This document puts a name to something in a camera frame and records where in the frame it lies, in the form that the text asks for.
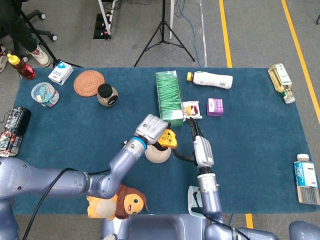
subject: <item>rattan placemat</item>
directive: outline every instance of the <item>rattan placemat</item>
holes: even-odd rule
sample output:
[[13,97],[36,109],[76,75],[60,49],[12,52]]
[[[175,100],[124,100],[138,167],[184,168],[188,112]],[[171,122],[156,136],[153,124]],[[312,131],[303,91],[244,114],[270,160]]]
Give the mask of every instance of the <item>rattan placemat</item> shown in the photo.
[[105,83],[104,76],[94,70],[80,73],[73,83],[73,88],[82,97],[91,97],[97,94],[98,87]]

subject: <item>snack package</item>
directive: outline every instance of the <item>snack package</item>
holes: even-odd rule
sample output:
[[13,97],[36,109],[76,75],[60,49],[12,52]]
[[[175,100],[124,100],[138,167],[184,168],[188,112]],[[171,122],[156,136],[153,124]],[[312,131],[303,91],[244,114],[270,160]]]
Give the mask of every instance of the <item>snack package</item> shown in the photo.
[[202,119],[200,115],[198,101],[184,101],[183,103],[183,121],[192,117],[193,119]]
[[206,102],[206,115],[220,117],[224,113],[223,101],[220,98],[208,98]]

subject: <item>black lid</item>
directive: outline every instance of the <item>black lid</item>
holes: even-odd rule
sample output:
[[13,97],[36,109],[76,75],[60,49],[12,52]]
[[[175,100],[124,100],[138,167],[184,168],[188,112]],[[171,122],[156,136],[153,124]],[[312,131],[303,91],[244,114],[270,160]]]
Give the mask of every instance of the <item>black lid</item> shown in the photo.
[[102,98],[110,97],[111,94],[112,94],[112,87],[111,87],[109,84],[107,84],[107,83],[101,84],[101,85],[98,87],[98,94],[99,94]]

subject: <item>yellow cap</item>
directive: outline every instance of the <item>yellow cap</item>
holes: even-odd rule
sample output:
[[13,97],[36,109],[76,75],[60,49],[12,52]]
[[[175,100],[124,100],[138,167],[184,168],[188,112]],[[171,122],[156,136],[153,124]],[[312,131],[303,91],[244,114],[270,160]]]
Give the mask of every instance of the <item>yellow cap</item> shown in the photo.
[[20,63],[20,59],[16,55],[8,54],[7,56],[9,58],[9,63],[12,65],[17,65]]
[[186,80],[192,81],[191,77],[192,77],[192,72],[188,72],[188,74],[186,75]]

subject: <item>white plastic bottle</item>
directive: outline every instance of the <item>white plastic bottle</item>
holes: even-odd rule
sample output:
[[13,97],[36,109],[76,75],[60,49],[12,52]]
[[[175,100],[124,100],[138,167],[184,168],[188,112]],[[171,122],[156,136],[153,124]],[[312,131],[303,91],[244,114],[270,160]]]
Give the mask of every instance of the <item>white plastic bottle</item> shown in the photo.
[[233,76],[218,75],[205,71],[188,72],[186,80],[193,81],[198,85],[215,86],[223,89],[229,89],[232,86]]
[[309,160],[308,154],[298,154],[296,159],[294,172],[299,203],[320,205],[315,164]]

